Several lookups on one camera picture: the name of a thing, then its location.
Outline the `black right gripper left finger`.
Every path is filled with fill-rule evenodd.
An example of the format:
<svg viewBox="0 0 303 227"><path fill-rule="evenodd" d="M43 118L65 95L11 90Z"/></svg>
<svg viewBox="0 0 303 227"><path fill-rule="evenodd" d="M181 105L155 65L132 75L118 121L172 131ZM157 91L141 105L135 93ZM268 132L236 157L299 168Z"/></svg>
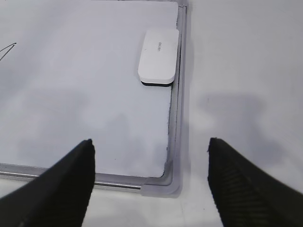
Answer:
<svg viewBox="0 0 303 227"><path fill-rule="evenodd" d="M54 166L0 200L2 227L80 227L95 182L95 148L83 140Z"/></svg>

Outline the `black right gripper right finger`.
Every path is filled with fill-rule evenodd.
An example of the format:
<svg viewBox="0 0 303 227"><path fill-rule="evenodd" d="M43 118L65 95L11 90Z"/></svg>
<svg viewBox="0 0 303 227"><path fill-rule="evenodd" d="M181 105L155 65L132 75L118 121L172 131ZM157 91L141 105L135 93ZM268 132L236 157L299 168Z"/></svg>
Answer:
<svg viewBox="0 0 303 227"><path fill-rule="evenodd" d="M208 146L208 184L225 227L301 227L303 195L220 138Z"/></svg>

